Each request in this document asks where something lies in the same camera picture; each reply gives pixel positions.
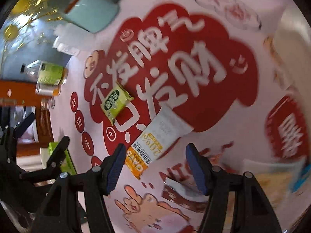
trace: cartoon hand illustration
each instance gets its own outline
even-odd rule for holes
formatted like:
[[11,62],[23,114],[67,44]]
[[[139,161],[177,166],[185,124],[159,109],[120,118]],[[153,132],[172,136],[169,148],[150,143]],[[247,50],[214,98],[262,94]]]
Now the cartoon hand illustration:
[[124,218],[137,233],[158,233],[159,230],[170,233],[192,233],[189,218],[179,209],[172,208],[166,202],[158,202],[152,194],[138,195],[131,186],[124,187],[130,196],[124,198],[124,204],[115,200],[118,208],[124,212]]

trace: red text sign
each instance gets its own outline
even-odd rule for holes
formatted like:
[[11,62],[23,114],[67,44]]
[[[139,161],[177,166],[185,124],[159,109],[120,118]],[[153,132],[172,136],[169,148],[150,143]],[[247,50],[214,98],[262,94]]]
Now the red text sign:
[[80,110],[77,110],[76,114],[75,114],[75,124],[76,124],[76,128],[77,130],[82,133],[84,131],[84,117],[83,114]]
[[[133,36],[125,39],[124,31]],[[189,15],[177,4],[160,5],[143,21],[128,19],[109,53],[98,54],[84,97],[93,120],[103,123],[110,155],[119,143],[129,147],[164,104],[202,132],[214,126],[236,99],[251,106],[257,98],[257,64],[248,46],[230,38],[216,19]],[[116,81],[135,99],[110,127],[100,104]]]
[[82,139],[82,146],[83,146],[85,153],[89,156],[93,156],[94,144],[93,144],[93,140],[90,134],[88,134],[88,132],[83,132],[81,139]]
[[91,164],[92,164],[92,167],[100,166],[101,165],[101,160],[98,157],[93,156],[92,159],[91,159]]
[[78,109],[78,95],[76,92],[73,92],[70,97],[70,108],[73,112],[76,112]]
[[284,96],[270,111],[266,134],[275,157],[288,159],[309,156],[306,122],[297,103],[290,96]]

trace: blue gripper pad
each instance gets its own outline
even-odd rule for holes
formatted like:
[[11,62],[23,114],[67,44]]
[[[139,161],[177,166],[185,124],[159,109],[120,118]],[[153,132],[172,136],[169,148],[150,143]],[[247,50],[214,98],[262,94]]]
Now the blue gripper pad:
[[186,159],[192,171],[192,175],[197,184],[198,189],[207,195],[206,178],[203,169],[200,167],[199,158],[201,155],[198,153],[194,144],[190,143],[186,147]]
[[117,185],[121,170],[124,165],[124,161],[126,158],[126,148],[124,144],[119,144],[116,148],[115,152],[111,156],[114,158],[114,161],[112,163],[112,167],[110,168],[110,171],[107,175],[107,187],[106,191],[108,194],[110,194],[111,191],[113,191]]

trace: clear plastic container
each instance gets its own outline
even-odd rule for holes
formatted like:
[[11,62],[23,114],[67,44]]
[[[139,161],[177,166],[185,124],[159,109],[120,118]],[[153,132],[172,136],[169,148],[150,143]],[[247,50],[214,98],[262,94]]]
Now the clear plastic container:
[[80,50],[68,45],[65,45],[59,41],[59,36],[55,39],[52,48],[56,49],[59,52],[71,55],[71,56],[77,56],[80,53]]
[[96,35],[72,24],[59,24],[54,30],[54,35],[59,36],[59,43],[82,51],[93,51]]
[[48,85],[62,85],[66,82],[68,69],[60,65],[37,60],[29,65],[23,64],[21,73],[27,74],[32,82]]

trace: brown wooden surface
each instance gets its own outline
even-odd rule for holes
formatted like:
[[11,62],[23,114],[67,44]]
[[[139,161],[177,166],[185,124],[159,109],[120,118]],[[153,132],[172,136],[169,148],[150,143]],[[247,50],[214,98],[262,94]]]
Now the brown wooden surface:
[[54,141],[50,112],[48,110],[36,108],[36,124],[40,146],[46,148],[49,146],[50,142]]
[[40,155],[40,143],[19,143],[17,157]]
[[41,108],[41,100],[50,98],[35,93],[36,84],[0,80],[0,105],[1,106],[36,106]]
[[40,147],[47,148],[54,142],[50,113],[48,110],[36,108],[36,124],[39,143],[20,143],[17,145],[17,157],[40,154]]

